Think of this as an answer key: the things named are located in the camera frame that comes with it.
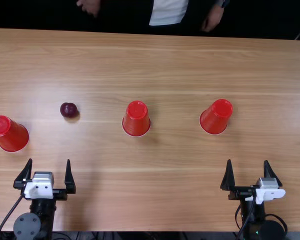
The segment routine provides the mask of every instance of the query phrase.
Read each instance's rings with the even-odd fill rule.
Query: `hand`
[[[97,17],[100,10],[100,0],[78,0],[76,2],[78,7],[82,7],[82,11]]]
[[[213,5],[202,23],[201,30],[204,32],[210,32],[213,30],[220,23],[224,10],[224,8],[217,4]]]

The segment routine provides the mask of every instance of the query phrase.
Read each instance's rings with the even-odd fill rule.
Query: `black jacket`
[[[187,31],[198,31],[215,0],[189,0],[180,25]],[[97,24],[100,31],[146,33],[154,0],[103,0]]]

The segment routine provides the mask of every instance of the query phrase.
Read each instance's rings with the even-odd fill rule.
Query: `black cable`
[[[63,235],[63,236],[65,236],[65,237],[67,237],[69,240],[71,240],[71,237],[69,237],[67,234],[62,233],[62,232],[55,231],[55,232],[53,232],[52,234],[60,234],[60,235]]]
[[[245,229],[245,227],[246,227],[246,225],[247,225],[247,223],[248,223],[248,221],[249,221],[249,218],[250,218],[250,216],[251,216],[251,214],[252,214],[252,211],[254,210],[255,205],[256,205],[256,196],[255,196],[255,193],[253,193],[252,205],[251,205],[251,207],[250,207],[249,214],[248,214],[248,216],[246,217],[246,219],[245,219],[245,221],[244,221],[242,227],[240,228],[240,231],[238,232],[238,234],[237,234],[235,240],[239,240],[239,238],[240,238],[242,232],[244,231],[244,229]]]
[[[287,226],[287,224],[285,223],[285,221],[284,221],[281,217],[279,217],[279,216],[277,216],[277,215],[275,215],[275,214],[272,214],[272,213],[266,214],[265,216],[266,216],[266,217],[268,217],[268,216],[273,216],[273,217],[275,217],[276,219],[278,219],[279,222],[283,225],[283,228],[284,228],[284,235],[287,235],[287,233],[288,233],[288,226]]]
[[[241,206],[239,205],[238,208],[235,211],[235,214],[234,214],[235,224],[236,224],[236,226],[238,227],[239,230],[240,230],[240,227],[239,227],[239,224],[238,224],[238,221],[237,221],[237,216],[238,216],[238,213],[239,213],[240,209],[241,209]]]
[[[185,240],[188,240],[187,234],[186,234],[184,231],[182,232],[182,234],[183,234],[183,236],[184,236],[184,239],[185,239]]]
[[[8,212],[8,214],[5,216],[5,218],[3,219],[1,225],[0,225],[0,233],[2,228],[4,227],[6,221],[8,220],[8,218],[10,217],[10,215],[13,213],[13,211],[16,209],[16,207],[18,206],[18,204],[21,202],[22,198],[24,197],[24,194],[21,194],[20,197],[18,198],[18,200],[15,202],[15,204],[12,206],[11,210]]]

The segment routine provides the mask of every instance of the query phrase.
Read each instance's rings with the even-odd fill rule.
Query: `upside-down red plastic cup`
[[[218,99],[200,116],[200,125],[209,134],[222,133],[233,112],[232,104],[226,99]]]
[[[133,137],[146,134],[150,128],[148,108],[142,101],[130,102],[122,120],[123,130]]]
[[[0,147],[7,152],[23,149],[29,141],[28,130],[7,116],[0,115]]]

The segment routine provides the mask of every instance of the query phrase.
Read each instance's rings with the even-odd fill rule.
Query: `plum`
[[[77,106],[74,103],[65,102],[65,103],[62,103],[62,105],[60,107],[60,113],[65,118],[75,118],[76,116],[78,116],[79,111],[78,111]]]

